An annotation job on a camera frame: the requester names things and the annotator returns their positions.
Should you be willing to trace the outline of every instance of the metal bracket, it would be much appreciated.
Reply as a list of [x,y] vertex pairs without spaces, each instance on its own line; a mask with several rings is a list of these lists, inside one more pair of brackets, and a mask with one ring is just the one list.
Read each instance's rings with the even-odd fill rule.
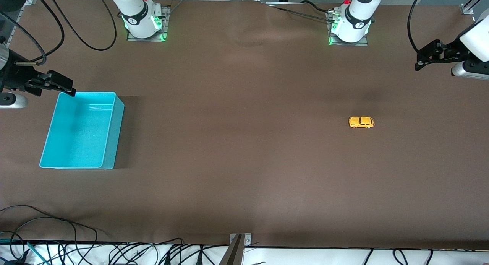
[[460,11],[461,11],[461,14],[463,14],[463,15],[473,15],[474,14],[474,10],[472,10],[472,9],[466,10],[466,8],[464,7],[464,4],[460,5]]
[[[229,236],[229,243],[232,243],[234,240],[234,237],[239,234],[231,234]],[[244,245],[245,246],[250,246],[251,245],[251,234],[243,234],[244,235]]]
[[159,11],[161,11],[161,19],[158,20],[161,22],[161,29],[158,30],[154,35],[149,38],[140,39],[133,36],[129,31],[127,33],[127,41],[146,41],[146,42],[161,42],[166,41],[166,35],[168,34],[168,24],[170,21],[170,12],[171,9],[169,6],[159,6],[159,4],[154,3],[154,10],[156,14],[159,15]]
[[245,251],[246,234],[234,234],[229,247],[219,262],[219,265],[241,265]]
[[464,15],[473,15],[474,12],[472,11],[472,8],[475,7],[481,0],[469,0],[467,3],[462,4],[460,9],[461,13]]

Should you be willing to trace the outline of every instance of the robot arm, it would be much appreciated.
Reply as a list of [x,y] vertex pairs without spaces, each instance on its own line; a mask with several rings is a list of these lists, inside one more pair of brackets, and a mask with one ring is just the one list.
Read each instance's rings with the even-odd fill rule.
[[[0,11],[14,12],[20,10],[26,0],[0,0]],[[8,49],[5,45],[5,37],[0,38],[0,109],[23,108],[28,100],[21,94],[2,92],[24,91],[35,96],[40,96],[43,89],[63,91],[70,96],[75,96],[73,81],[56,71],[48,71],[46,74],[38,72],[33,66],[21,63],[28,59]]]
[[127,30],[136,38],[145,39],[161,30],[161,5],[151,0],[114,0]]
[[341,19],[332,33],[344,42],[358,42],[368,32],[372,16],[381,0],[352,0],[345,2],[335,11],[340,11]]
[[433,40],[420,49],[415,70],[431,63],[458,62],[452,75],[489,80],[489,9],[453,42]]

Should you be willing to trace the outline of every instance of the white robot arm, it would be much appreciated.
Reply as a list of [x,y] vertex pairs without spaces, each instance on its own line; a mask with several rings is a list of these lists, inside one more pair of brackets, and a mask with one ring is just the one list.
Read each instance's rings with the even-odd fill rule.
[[151,0],[114,0],[131,34],[149,38],[161,30],[161,5]]
[[452,75],[489,80],[489,9],[449,44],[433,40],[419,50],[415,69],[431,63],[458,62]]
[[345,2],[341,7],[335,8],[335,11],[341,12],[341,19],[331,32],[344,42],[358,42],[368,32],[372,23],[372,16],[380,3],[381,0]]

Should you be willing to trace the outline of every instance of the metal mounting plate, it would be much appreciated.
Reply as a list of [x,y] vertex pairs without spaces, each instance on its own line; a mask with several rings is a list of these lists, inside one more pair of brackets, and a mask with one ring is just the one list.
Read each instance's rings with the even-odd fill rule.
[[[341,11],[341,8],[340,7],[336,7],[334,11],[335,12],[340,12]],[[339,21],[340,20],[340,16],[337,15],[337,14],[325,13],[325,15],[326,15],[326,18],[329,19],[329,20],[333,20],[333,21]],[[328,21],[328,37],[329,37],[329,40],[330,40],[330,45],[368,46],[367,36],[366,35],[364,35],[359,42],[355,42],[355,43],[344,42],[337,35],[335,35],[334,33],[331,32],[333,25],[336,25],[336,23],[334,23],[334,22],[332,23],[331,21]]]
[[[237,234],[231,234],[229,236],[229,243],[233,242],[234,236]],[[251,234],[244,234],[244,245],[245,246],[250,246],[251,245]]]
[[127,33],[128,41],[145,41],[145,42],[162,42],[166,41],[166,35],[168,34],[168,24],[170,21],[170,12],[171,9],[169,6],[161,7],[161,29],[157,31],[154,35],[149,38],[140,39],[134,37],[130,32]]

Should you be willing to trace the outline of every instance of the black cable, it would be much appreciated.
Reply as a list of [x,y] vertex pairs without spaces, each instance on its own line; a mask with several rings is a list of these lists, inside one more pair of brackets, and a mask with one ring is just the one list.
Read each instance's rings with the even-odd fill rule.
[[272,6],[272,7],[275,8],[275,9],[286,11],[286,12],[289,12],[289,13],[292,13],[292,14],[296,14],[296,15],[299,15],[299,16],[306,16],[308,18],[313,18],[313,19],[317,19],[317,20],[321,20],[321,21],[334,22],[333,20],[329,20],[329,19],[325,19],[325,18],[320,18],[319,16],[311,16],[311,15],[308,15],[308,14],[304,14],[304,13],[300,13],[300,12],[296,12],[296,11],[292,11],[292,10],[288,10],[288,9],[283,9],[283,8],[276,7],[276,6]]
[[[97,232],[97,230],[96,230],[96,229],[94,229],[94,228],[92,228],[92,227],[89,227],[89,226],[87,226],[87,225],[83,225],[83,224],[77,223],[77,222],[75,222],[75,221],[71,221],[71,220],[68,220],[68,219],[65,219],[65,218],[60,218],[60,217],[54,216],[54,215],[52,215],[52,214],[50,214],[50,213],[47,213],[47,212],[45,212],[45,211],[42,211],[42,210],[40,210],[40,209],[38,209],[38,208],[36,208],[36,207],[34,207],[34,206],[30,206],[30,205],[14,205],[14,206],[9,206],[9,207],[6,207],[6,208],[1,209],[1,210],[0,210],[0,213],[1,213],[2,211],[6,211],[6,210],[8,210],[8,209],[12,209],[12,208],[19,208],[19,207],[26,207],[26,208],[30,208],[30,209],[32,209],[32,210],[34,210],[34,211],[37,211],[38,213],[41,213],[42,215],[49,216],[49,217],[51,217],[51,218],[53,218],[53,219],[56,219],[56,220],[59,220],[59,221],[62,221],[62,222],[66,222],[66,223],[70,224],[70,225],[71,225],[71,227],[73,228],[73,232],[74,232],[75,248],[77,249],[77,252],[78,252],[78,254],[79,254],[79,255],[80,255],[80,257],[81,257],[81,260],[80,260],[80,262],[78,263],[78,265],[80,265],[80,263],[81,263],[82,261],[87,262],[89,265],[93,265],[93,264],[92,264],[92,263],[90,263],[88,260],[86,260],[86,259],[85,259],[85,257],[87,256],[87,254],[89,254],[89,252],[91,251],[91,249],[93,248],[93,246],[95,246],[95,243],[97,242],[97,239],[98,239],[98,232]],[[88,250],[88,251],[87,251],[87,252],[86,252],[84,255],[82,255],[82,253],[79,251],[79,248],[78,248],[77,231],[76,231],[76,227],[75,227],[75,225],[78,225],[78,226],[80,226],[80,227],[87,228],[87,229],[89,229],[89,230],[92,230],[92,231],[95,233],[95,240],[93,241],[92,246],[89,248],[89,250]]]
[[25,253],[25,252],[26,252],[26,246],[25,246],[25,244],[24,244],[24,240],[23,240],[23,239],[22,239],[22,237],[21,237],[21,236],[20,236],[18,233],[16,233],[16,232],[11,232],[11,231],[2,231],[2,232],[0,232],[0,235],[5,234],[5,233],[12,234],[12,236],[10,237],[10,242],[9,242],[9,244],[10,244],[10,254],[11,254],[11,255],[12,255],[12,256],[13,256],[15,259],[17,259],[17,261],[18,261],[18,260],[21,260],[21,259],[23,258],[23,255],[22,255],[20,258],[18,258],[18,257],[17,257],[17,256],[14,254],[14,249],[12,248],[12,241],[14,240],[14,236],[18,237],[18,238],[19,238],[19,240],[21,241],[21,244],[22,244],[22,252],[23,252],[23,253]]
[[419,49],[416,47],[416,44],[414,43],[413,37],[411,35],[411,16],[413,15],[414,6],[416,5],[416,3],[418,3],[418,0],[414,0],[413,5],[411,5],[411,9],[409,10],[409,15],[407,17],[407,37],[409,38],[409,42],[411,43],[414,51],[416,51],[416,54],[421,56],[423,59],[426,59],[429,62],[443,63],[443,60],[431,59],[421,54],[421,52],[419,52]]
[[212,265],[215,265],[215,263],[207,256],[206,252],[204,250],[202,250],[202,253],[204,254],[204,256],[207,258],[207,260],[209,260],[209,262],[212,264]]
[[95,50],[95,51],[105,51],[105,50],[108,50],[110,49],[114,44],[115,44],[115,41],[117,40],[117,27],[115,25],[115,21],[114,21],[114,17],[112,16],[112,13],[110,12],[110,9],[108,8],[107,4],[105,3],[104,0],[101,0],[102,3],[104,4],[105,6],[105,9],[107,9],[107,12],[108,12],[108,15],[110,16],[110,19],[112,20],[112,25],[114,27],[114,39],[112,40],[112,43],[108,46],[108,47],[105,47],[105,48],[95,48],[93,46],[91,46],[90,44],[88,44],[85,40],[83,40],[80,35],[78,34],[78,32],[75,30],[75,28],[73,28],[73,26],[71,25],[70,21],[66,18],[65,16],[65,13],[61,10],[61,8],[59,7],[58,3],[56,2],[56,0],[52,0],[53,3],[54,3],[54,6],[56,7],[56,9],[58,9],[58,11],[61,13],[61,16],[63,17],[63,19],[66,21],[66,23],[68,24],[68,26],[70,27],[71,31],[73,31],[73,33],[76,35],[76,37],[85,45],[87,46],[88,48],[92,49],[92,50]]
[[[93,247],[93,248],[98,248],[98,247],[101,247],[101,246],[106,246],[106,245],[108,245],[108,244],[100,244],[100,245],[97,245],[97,246],[95,246],[95,247]],[[52,258],[52,260],[55,260],[55,259],[57,259],[57,258],[60,258],[61,256],[63,257],[63,260],[65,260],[65,259],[66,259],[66,257],[68,257],[68,258],[69,258],[69,254],[70,254],[70,253],[77,251],[77,249],[74,249],[74,250],[71,250],[71,251],[67,252],[67,251],[66,251],[67,246],[62,246],[62,248],[63,248],[64,253],[61,255],[61,251],[58,251],[58,254],[54,255],[54,256],[53,256],[53,258]],[[79,248],[79,250],[86,250],[86,249],[89,249],[89,248],[91,248],[91,247]]]
[[[57,49],[59,49],[59,47],[61,47],[61,45],[63,44],[63,42],[65,42],[65,30],[63,29],[63,25],[61,25],[61,21],[58,19],[58,16],[56,16],[56,14],[54,13],[54,11],[51,10],[51,7],[49,7],[49,5],[47,5],[47,3],[44,0],[40,0],[40,2],[42,3],[42,5],[44,5],[44,7],[47,9],[47,11],[49,11],[49,13],[51,14],[51,16],[53,16],[53,18],[56,21],[56,24],[58,25],[58,27],[60,29],[60,32],[61,32],[60,41],[58,42],[58,44],[53,49],[51,49],[49,52],[46,53],[46,57],[47,57],[50,54],[54,53]],[[31,62],[38,61],[40,59],[42,59],[42,56],[39,56],[39,57],[37,57],[35,59],[32,59]]]
[[[171,240],[168,240],[168,241],[164,241],[164,242],[160,242],[160,243],[157,243],[157,244],[151,244],[149,247],[147,247],[147,248],[143,249],[143,250],[142,250],[142,251],[141,251],[139,254],[137,254],[136,256],[134,256],[133,258],[131,258],[130,260],[127,260],[127,259],[126,259],[126,260],[128,261],[128,263],[133,262],[133,261],[135,261],[137,258],[140,258],[140,257],[142,256],[142,254],[143,254],[143,253],[145,253],[145,252],[146,252],[146,251],[147,251],[149,248],[151,248],[151,247],[156,247],[156,246],[158,246],[158,245],[162,245],[162,244],[167,244],[168,242],[172,242],[172,241],[175,241],[175,240],[180,240],[181,244],[183,244],[183,242],[184,242],[182,238],[177,237],[177,238],[174,238],[174,239],[171,239]],[[135,243],[135,244],[128,244],[127,246],[124,246],[122,249],[119,249],[119,251],[118,251],[118,252],[121,254],[121,256],[120,256],[119,258],[117,258],[117,259],[115,259],[115,260],[114,260],[114,258],[116,258],[116,256],[117,256],[117,254],[116,254],[116,255],[115,255],[113,258],[110,258],[110,255],[109,255],[109,261],[108,261],[108,265],[111,265],[111,264],[115,265],[115,264],[117,263],[117,261],[118,261],[118,260],[119,260],[119,259],[120,259],[122,256],[124,256],[126,253],[128,253],[129,251],[133,250],[133,249],[134,249],[134,248],[136,248],[136,247],[143,246],[143,245],[148,245],[148,244],[145,244],[145,243]],[[125,248],[127,248],[127,247],[131,247],[131,248],[129,248],[129,249],[128,249],[127,251],[125,251],[125,252],[122,252],[122,250],[124,250],[124,249],[125,249]]]
[[432,257],[433,257],[433,249],[429,249],[428,260],[426,260],[426,264],[425,265],[429,265],[429,262],[431,261],[431,258]]
[[183,247],[183,245],[182,245],[182,244],[180,244],[180,245],[178,246],[178,248],[175,248],[175,249],[178,251],[178,253],[176,253],[174,256],[172,256],[172,257],[170,258],[169,262],[171,263],[171,261],[173,260],[173,258],[176,258],[176,256],[180,256],[180,263],[181,263],[181,262],[182,262],[182,252],[183,252],[184,250],[186,250],[186,249],[190,248],[190,247],[193,247],[193,245],[187,245],[187,246],[184,248],[184,247]]
[[320,12],[323,12],[323,13],[327,13],[328,10],[325,10],[325,9],[321,9],[319,7],[316,6],[316,4],[312,3],[311,1],[309,0],[302,0],[301,3],[307,3],[307,4],[311,4],[312,7],[314,7],[314,9],[320,11]]
[[[397,256],[396,256],[396,252],[399,251],[400,254],[402,255],[402,258],[404,258],[404,262],[405,264],[403,264],[401,261],[398,260]],[[398,250],[398,249],[395,249],[394,251],[392,251],[392,254],[394,255],[394,259],[400,264],[400,265],[409,265],[407,263],[407,259],[406,259],[406,256],[404,255],[404,253],[401,251],[401,250]]]
[[0,11],[0,16],[3,16],[5,19],[10,21],[10,23],[14,24],[15,26],[17,26],[17,28],[19,28],[21,31],[23,31],[23,33],[25,33],[26,36],[34,43],[34,45],[37,47],[37,49],[39,49],[40,54],[42,56],[42,61],[36,62],[36,65],[40,66],[40,65],[43,65],[44,63],[46,63],[46,53],[44,52],[44,49],[42,49],[42,47],[40,46],[39,42],[37,42],[37,40],[29,32],[27,32],[26,29],[24,29],[24,27],[22,27],[20,24],[18,24],[17,21],[11,19],[10,16],[7,16],[7,14]]
[[367,258],[365,258],[365,261],[363,262],[363,265],[367,265],[368,260],[369,260],[369,258],[370,258],[370,256],[372,255],[373,252],[374,252],[374,248],[371,248],[370,249],[370,252],[368,252]]
[[[204,250],[207,250],[207,249],[210,249],[210,248],[215,248],[215,247],[224,247],[224,246],[229,246],[229,245],[212,245],[212,246],[209,246],[207,248],[204,248]],[[181,265],[183,262],[185,262],[185,260],[191,258],[194,254],[198,254],[201,250],[198,250],[192,254],[190,254],[189,256],[187,256],[186,258],[184,258],[183,260],[180,261],[180,263],[178,263],[178,265]]]
[[199,251],[199,256],[197,256],[197,261],[195,265],[203,265],[202,263],[202,253],[204,252],[204,246],[201,245],[201,250]]

